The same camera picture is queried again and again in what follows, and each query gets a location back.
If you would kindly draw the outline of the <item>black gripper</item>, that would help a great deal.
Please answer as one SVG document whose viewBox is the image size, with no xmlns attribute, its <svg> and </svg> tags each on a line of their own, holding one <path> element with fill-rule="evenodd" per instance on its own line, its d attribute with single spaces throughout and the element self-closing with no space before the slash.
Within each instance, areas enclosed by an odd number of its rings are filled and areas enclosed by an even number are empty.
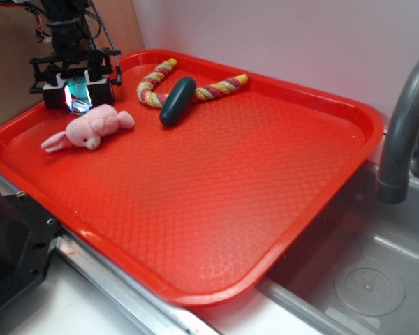
<svg viewBox="0 0 419 335">
<path fill-rule="evenodd" d="M 54 54 L 47 57 L 34 57 L 29 63 L 34 71 L 34 83 L 30 86 L 31 94 L 43 95 L 45 106 L 49 110 L 68 107 L 70 89 L 66 79 L 85 77 L 87 94 L 93 106 L 114 103 L 112 85 L 122 84 L 122 70 L 119 66 L 119 50 L 108 47 L 87 50 L 79 57 L 61 59 Z"/>
</svg>

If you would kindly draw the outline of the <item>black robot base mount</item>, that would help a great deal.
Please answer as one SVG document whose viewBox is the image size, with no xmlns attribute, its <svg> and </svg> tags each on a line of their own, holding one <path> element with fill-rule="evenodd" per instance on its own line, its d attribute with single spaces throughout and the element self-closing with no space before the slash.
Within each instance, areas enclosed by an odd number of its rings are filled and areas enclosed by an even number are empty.
<svg viewBox="0 0 419 335">
<path fill-rule="evenodd" d="M 59 221 L 28 195 L 0 193 L 0 313 L 47 275 Z"/>
</svg>

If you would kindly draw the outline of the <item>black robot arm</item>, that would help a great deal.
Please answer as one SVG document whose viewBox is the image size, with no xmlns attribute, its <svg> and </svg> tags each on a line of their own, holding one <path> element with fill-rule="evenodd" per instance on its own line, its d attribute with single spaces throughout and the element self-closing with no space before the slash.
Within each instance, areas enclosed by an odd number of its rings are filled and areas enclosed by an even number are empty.
<svg viewBox="0 0 419 335">
<path fill-rule="evenodd" d="M 122 70 L 110 34 L 93 1 L 27 1 L 25 8 L 41 23 L 47 19 L 50 33 L 37 28 L 39 40 L 48 40 L 53 53 L 30 60 L 34 72 L 31 94 L 40 94 L 49 110 L 88 109 L 114 102 L 113 87 L 122 84 Z"/>
</svg>

